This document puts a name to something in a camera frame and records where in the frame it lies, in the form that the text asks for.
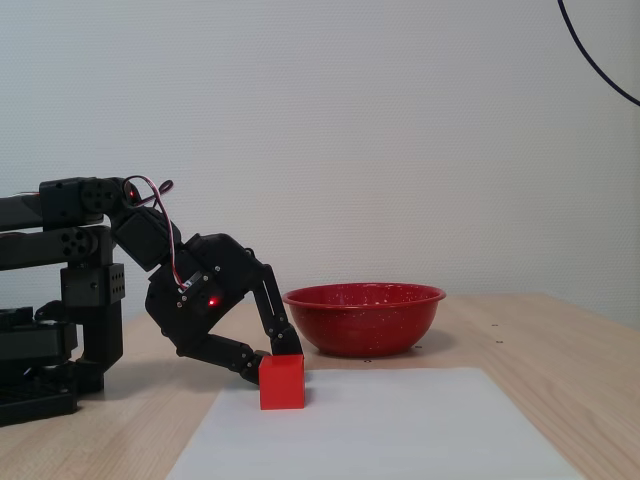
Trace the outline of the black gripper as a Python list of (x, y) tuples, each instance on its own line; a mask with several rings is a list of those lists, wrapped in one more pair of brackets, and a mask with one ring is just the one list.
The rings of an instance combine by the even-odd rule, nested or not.
[(273, 355), (302, 355), (287, 317), (273, 269), (227, 234), (194, 235), (176, 256), (178, 273), (192, 282), (178, 286), (169, 265), (149, 278), (145, 308), (180, 356), (198, 359), (259, 384), (259, 366), (270, 356), (247, 344), (211, 333), (251, 290)]

